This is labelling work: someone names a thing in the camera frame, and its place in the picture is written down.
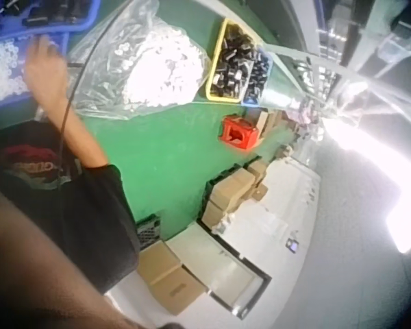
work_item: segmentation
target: green workbench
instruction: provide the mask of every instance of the green workbench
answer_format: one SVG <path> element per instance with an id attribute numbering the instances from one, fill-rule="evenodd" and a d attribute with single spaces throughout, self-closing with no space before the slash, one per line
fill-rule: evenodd
<path id="1" fill-rule="evenodd" d="M 122 2 L 102 1 L 98 21 Z M 262 22 L 237 0 L 223 2 L 252 24 L 263 38 L 272 38 Z M 184 28 L 212 56 L 222 17 L 193 0 L 163 0 L 158 16 L 169 24 Z M 74 35 L 69 48 L 83 35 Z M 278 68 L 274 68 L 271 81 L 277 90 L 294 92 Z M 152 213 L 159 214 L 164 238 L 177 234 L 195 220 L 208 180 L 235 162 L 243 163 L 255 156 L 231 149 L 217 138 L 223 117 L 241 113 L 242 107 L 210 103 L 202 95 L 200 90 L 194 103 L 129 121 L 84 119 L 112 163 L 121 170 L 125 193 L 136 220 Z M 0 127 L 31 120 L 35 110 L 33 101 L 2 108 Z M 256 153 L 272 158 L 278 145 L 288 143 L 292 138 L 292 133 L 285 127 L 278 129 L 256 149 Z"/>

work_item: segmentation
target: yellow plastic bin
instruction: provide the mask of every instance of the yellow plastic bin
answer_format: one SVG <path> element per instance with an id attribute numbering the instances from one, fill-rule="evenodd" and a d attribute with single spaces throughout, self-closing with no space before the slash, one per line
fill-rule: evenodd
<path id="1" fill-rule="evenodd" d="M 207 85 L 205 86 L 205 95 L 207 96 L 207 99 L 209 101 L 218 101 L 218 102 L 223 102 L 223 103 L 240 103 L 244 97 L 245 92 L 240 93 L 240 97 L 238 98 L 229 98 L 229 97 L 219 97 L 219 96 L 214 96 L 212 95 L 212 85 L 213 85 L 213 77 L 215 74 L 216 66 L 218 65 L 219 61 L 219 56 L 221 54 L 222 50 L 222 42 L 224 41 L 225 37 L 225 32 L 227 31 L 227 26 L 228 25 L 237 25 L 239 28 L 246 34 L 248 35 L 251 39 L 253 39 L 253 44 L 257 46 L 257 43 L 255 42 L 255 38 L 253 38 L 252 35 L 244 31 L 244 29 L 237 23 L 229 20 L 229 19 L 224 19 L 224 22 L 222 23 L 221 30 L 219 32 L 219 37 L 218 37 L 218 42 L 216 43 L 216 48 L 214 49 L 214 55 L 213 55 L 213 62 L 212 62 L 212 70 L 211 74 L 208 78 Z"/>

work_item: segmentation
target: black t-shirt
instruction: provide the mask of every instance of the black t-shirt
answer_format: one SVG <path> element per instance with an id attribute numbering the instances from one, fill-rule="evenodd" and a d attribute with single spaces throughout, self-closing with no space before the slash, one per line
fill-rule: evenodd
<path id="1" fill-rule="evenodd" d="M 59 140 L 50 123 L 0 130 L 0 191 L 105 293 L 135 270 L 140 251 L 121 174 L 83 168 L 65 145 L 58 176 Z"/>

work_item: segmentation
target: brown cardboard box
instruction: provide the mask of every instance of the brown cardboard box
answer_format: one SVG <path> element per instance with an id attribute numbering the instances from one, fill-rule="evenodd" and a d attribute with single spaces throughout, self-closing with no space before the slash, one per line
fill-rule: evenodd
<path id="1" fill-rule="evenodd" d="M 253 174 L 241 168 L 214 186 L 210 201 L 226 212 L 232 210 L 255 180 Z"/>
<path id="2" fill-rule="evenodd" d="M 173 315 L 179 315 L 206 288 L 185 269 L 180 267 L 150 286 L 152 295 Z"/>
<path id="3" fill-rule="evenodd" d="M 256 127 L 259 132 L 262 132 L 265 128 L 268 115 L 268 110 L 265 108 L 247 108 L 244 119 Z"/>
<path id="4" fill-rule="evenodd" d="M 211 230 L 214 226 L 218 225 L 227 214 L 211 201 L 207 203 L 205 209 L 202 222 Z"/>
<path id="5" fill-rule="evenodd" d="M 268 118 L 266 119 L 266 123 L 263 128 L 263 131 L 260 133 L 260 138 L 266 137 L 266 135 L 268 135 L 271 132 L 271 130 L 274 129 L 276 118 L 277 118 L 277 111 L 272 110 L 268 113 Z"/>
<path id="6" fill-rule="evenodd" d="M 279 149 L 275 152 L 275 157 L 277 159 L 283 159 L 287 156 L 291 156 L 294 153 L 294 149 L 290 145 L 282 145 Z"/>
<path id="7" fill-rule="evenodd" d="M 166 243 L 158 241 L 140 253 L 137 272 L 151 286 L 181 266 Z"/>
<path id="8" fill-rule="evenodd" d="M 254 184 L 261 182 L 265 178 L 267 169 L 268 164 L 263 160 L 254 161 L 247 168 L 248 172 L 252 173 L 254 177 L 256 177 Z"/>
<path id="9" fill-rule="evenodd" d="M 140 253 L 137 269 L 157 301 L 174 315 L 192 304 L 206 288 L 192 277 L 162 241 Z"/>
<path id="10" fill-rule="evenodd" d="M 253 199 L 256 201 L 260 201 L 264 198 L 264 196 L 268 193 L 268 187 L 265 185 L 261 184 L 259 187 L 256 189 L 256 191 L 253 194 Z"/>
<path id="11" fill-rule="evenodd" d="M 242 199 L 243 199 L 243 200 L 251 199 L 251 198 L 253 197 L 253 194 L 254 194 L 255 191 L 256 191 L 256 186 L 253 185 L 253 186 L 248 190 L 248 192 L 246 192 L 246 193 L 242 196 Z"/>
<path id="12" fill-rule="evenodd" d="M 277 111 L 277 115 L 275 116 L 275 120 L 274 120 L 274 127 L 279 126 L 282 123 L 282 115 L 283 115 L 283 111 Z"/>

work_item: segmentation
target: person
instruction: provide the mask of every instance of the person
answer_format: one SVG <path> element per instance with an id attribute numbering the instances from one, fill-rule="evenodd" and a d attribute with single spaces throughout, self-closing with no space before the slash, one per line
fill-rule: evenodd
<path id="1" fill-rule="evenodd" d="M 107 302 L 1 193 L 0 328 L 144 329 Z"/>
<path id="2" fill-rule="evenodd" d="M 73 109 L 60 160 L 67 64 L 48 37 L 28 48 L 24 79 L 48 122 L 0 130 L 0 193 L 106 293 L 135 270 L 140 251 L 121 173 Z"/>

